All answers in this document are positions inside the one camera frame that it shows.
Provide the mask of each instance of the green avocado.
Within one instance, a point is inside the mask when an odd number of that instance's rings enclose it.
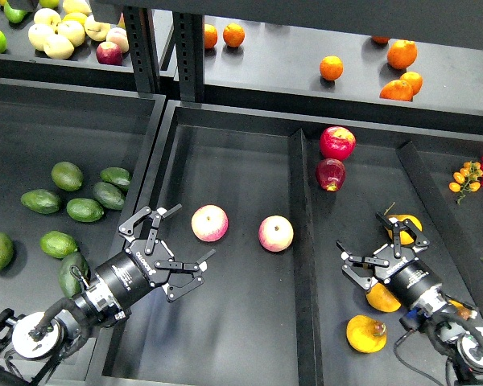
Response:
[[[56,213],[61,209],[63,204],[63,201],[57,194],[46,189],[28,191],[22,195],[20,200],[25,207],[42,215]]]
[[[114,211],[121,211],[126,197],[122,191],[111,183],[96,183],[93,186],[93,197],[102,204],[103,207]]]
[[[75,221],[92,223],[104,215],[104,208],[94,199],[70,199],[66,212]]]
[[[73,295],[78,294],[81,291],[79,281],[72,276],[72,265],[76,265],[84,277],[89,279],[89,265],[86,259],[84,259],[79,252],[67,255],[61,261],[61,267],[59,268],[59,273],[57,275],[59,286],[63,290],[63,294],[66,298],[71,298]]]
[[[18,24],[25,19],[25,16],[27,16],[29,12],[26,10],[15,10],[10,7],[9,2],[6,2],[3,6],[3,13],[6,14],[7,20],[11,23]]]

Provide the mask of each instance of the metal bracket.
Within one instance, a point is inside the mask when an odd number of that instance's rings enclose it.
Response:
[[[123,18],[138,92],[161,93],[152,10],[124,6]]]
[[[204,102],[204,16],[173,13],[180,99]]]

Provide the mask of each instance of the black surface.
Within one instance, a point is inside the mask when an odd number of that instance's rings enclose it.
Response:
[[[261,379],[265,384],[295,384],[303,348],[294,347],[295,327],[301,328],[298,323],[303,321],[296,317],[294,302],[300,299],[295,299],[297,283],[291,270],[293,261],[302,258],[298,251],[305,250],[300,245],[311,237],[324,384],[426,384],[392,353],[393,342],[404,332],[399,319],[406,310],[384,314],[371,308],[364,293],[341,274],[335,240],[342,240],[355,253],[371,254],[389,240],[375,212],[396,202],[393,213],[411,213],[423,223],[431,246],[420,258],[441,276],[444,290],[472,302],[395,149],[412,140],[423,151],[440,156],[463,154],[483,146],[483,137],[187,103],[174,111],[173,106],[169,104],[163,119],[165,143],[155,145],[161,151],[168,143],[172,145],[170,161],[167,164],[157,153],[158,161],[151,162],[147,171],[150,181],[157,177],[155,190],[149,198],[146,193],[151,187],[145,186],[142,195],[165,207],[184,205],[161,233],[179,259],[193,261],[211,247],[217,254],[208,261],[205,284],[193,293],[169,305],[158,289],[134,305],[122,334],[108,333],[112,341],[97,345],[96,354],[108,353],[109,361],[95,366],[89,380],[136,386],[144,384],[141,380],[165,386],[260,384]],[[318,138],[327,125],[346,125],[358,140],[345,161],[345,185],[335,194],[322,191],[313,177],[320,160]],[[256,231],[267,214],[280,211],[292,218],[293,205],[301,205],[288,203],[289,183],[300,182],[289,179],[289,151],[296,146],[287,145],[299,129],[305,134],[300,148],[304,148],[309,178],[303,189],[312,224],[309,233],[303,231],[307,219],[294,224],[295,237],[301,239],[295,239],[291,250],[275,256],[262,250]],[[193,212],[206,203],[223,207],[230,221],[227,234],[214,245],[199,242],[190,227]],[[363,355],[347,344],[345,326],[356,314],[368,314],[387,324],[388,344],[382,351]],[[400,352],[408,362],[444,379],[445,358],[426,336],[414,335]]]
[[[8,306],[16,314],[29,314],[46,310],[63,297],[57,281],[60,261],[43,253],[39,238],[51,230],[74,236],[93,269],[109,256],[111,243],[118,237],[121,212],[107,211],[96,223],[83,224],[70,219],[64,209],[49,216],[34,213],[19,202],[20,196],[47,188],[65,201],[91,197],[103,168],[121,166],[134,172],[143,130],[155,102],[162,105],[163,98],[136,103],[133,93],[88,89],[84,94],[85,88],[0,83],[0,232],[11,237],[15,248],[14,260],[0,272],[0,312]],[[135,113],[122,106],[133,107]],[[50,170],[63,160],[76,163],[84,172],[85,185],[80,191],[64,192],[52,182]],[[127,200],[137,196],[137,188],[134,185]],[[90,339],[61,365],[54,377],[83,380],[94,341]],[[39,363],[20,360],[16,364],[25,374],[39,370]]]
[[[273,1],[254,4],[218,0],[100,0],[97,4],[125,4],[211,14],[258,22],[312,27],[378,36],[410,36],[410,39],[483,49],[483,2],[469,5],[463,0],[402,2],[385,0],[378,5],[361,0],[343,3],[319,0]]]
[[[65,12],[63,2],[56,9],[61,18]],[[158,45],[158,61],[162,65],[162,76],[173,77],[175,61],[171,60],[171,13],[153,10],[154,33]],[[7,37],[7,50],[0,54],[0,76],[13,79],[48,81],[52,83],[85,85],[135,91],[134,73],[130,53],[124,54],[122,66],[99,64],[96,51],[99,42],[86,36],[82,46],[75,49],[68,60],[48,58],[44,52],[36,51],[28,39],[28,30],[34,24],[34,13],[21,23],[9,23],[0,7],[0,31]]]
[[[333,117],[341,112],[332,106],[349,100],[483,115],[483,51],[417,42],[417,60],[407,71],[420,73],[423,87],[413,102],[395,102],[379,98],[382,87],[405,72],[394,70],[386,60],[395,39],[383,46],[368,35],[212,16],[206,16],[205,22],[217,28],[219,38],[216,47],[204,56],[205,82],[210,86],[206,92],[208,103]],[[223,41],[222,31],[229,23],[240,24],[246,32],[238,49],[229,49]],[[344,63],[342,76],[334,82],[320,77],[320,61],[328,55],[337,55]],[[257,100],[249,92],[240,94],[235,90],[219,97],[211,95],[211,88],[220,87],[267,93]],[[284,95],[278,98],[271,93]],[[309,96],[309,100],[292,103],[302,95]],[[366,106],[361,110],[370,116],[379,108]],[[366,120],[355,117],[355,113],[346,109],[343,117]],[[412,125],[409,121],[395,123]]]

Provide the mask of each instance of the black tray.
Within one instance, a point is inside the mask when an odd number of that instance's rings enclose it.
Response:
[[[56,10],[61,18],[65,15],[62,0]],[[152,12],[160,75],[173,78],[177,64],[175,54],[172,57],[171,12]],[[34,24],[34,13],[28,14],[21,23],[12,24],[4,15],[3,7],[0,7],[0,31],[7,37],[7,50],[0,54],[0,77],[136,91],[129,52],[124,54],[122,66],[99,64],[96,57],[98,42],[89,37],[68,60],[50,59],[44,52],[36,51],[27,36]]]
[[[394,39],[382,46],[365,35],[204,20],[218,30],[216,47],[204,55],[206,103],[483,133],[483,51],[417,42],[419,55],[407,71],[419,72],[424,84],[413,102],[397,102],[379,98],[382,87],[405,72],[386,61]],[[246,31],[238,49],[223,41],[229,23]],[[328,55],[344,62],[334,82],[319,73]]]
[[[328,125],[346,125],[358,140],[336,194],[322,191],[313,176]],[[472,301],[465,283],[474,290],[476,283],[459,272],[478,264],[476,257],[462,265],[449,253],[417,194],[422,187],[411,182],[417,163],[397,149],[412,141],[434,153],[448,145],[470,151],[479,149],[478,139],[469,145],[432,130],[169,102],[138,207],[182,203],[160,236],[181,261],[210,248],[217,253],[199,289],[172,304],[157,289],[133,306],[125,326],[102,331],[86,384],[423,384],[392,354],[406,310],[383,314],[368,306],[342,275],[335,240],[371,254],[388,241],[375,212],[395,201],[394,212],[423,222],[432,244],[420,257],[444,290]],[[227,234],[213,244],[199,242],[190,227],[193,212],[207,203],[229,217]],[[257,236],[260,222],[274,214],[295,229],[293,248],[278,254],[262,249]],[[388,325],[384,350],[363,355],[350,348],[345,326],[356,314]],[[444,379],[444,358],[426,336],[411,338],[401,352]]]
[[[117,226],[134,210],[150,152],[146,146],[154,141],[163,104],[163,96],[139,99],[134,92],[0,80],[0,232],[11,237],[15,249],[14,260],[0,271],[0,312],[43,311],[63,297],[57,281],[60,261],[39,246],[46,232],[74,236],[92,269],[118,253],[122,245],[112,244],[119,239]],[[77,192],[62,191],[52,182],[52,166],[64,160],[85,175]],[[43,216],[20,203],[23,193],[37,188],[55,191],[65,201],[92,197],[93,184],[108,166],[130,170],[132,186],[123,211],[107,211],[96,223],[77,223],[64,209]],[[54,377],[83,380],[94,341],[65,361]],[[27,376],[43,365],[15,363]]]

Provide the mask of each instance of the cherry tomato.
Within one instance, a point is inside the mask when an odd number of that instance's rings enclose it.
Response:
[[[464,176],[463,176],[461,173],[459,173],[459,172],[457,172],[457,171],[455,171],[455,172],[452,174],[452,177],[454,178],[454,180],[455,180],[457,183],[464,183],[464,182],[465,182],[465,177],[464,177]]]
[[[459,192],[461,189],[461,185],[459,183],[450,183],[449,190],[454,191],[455,193]]]
[[[476,181],[475,183],[470,183],[469,189],[470,191],[477,191],[481,187],[481,184]]]

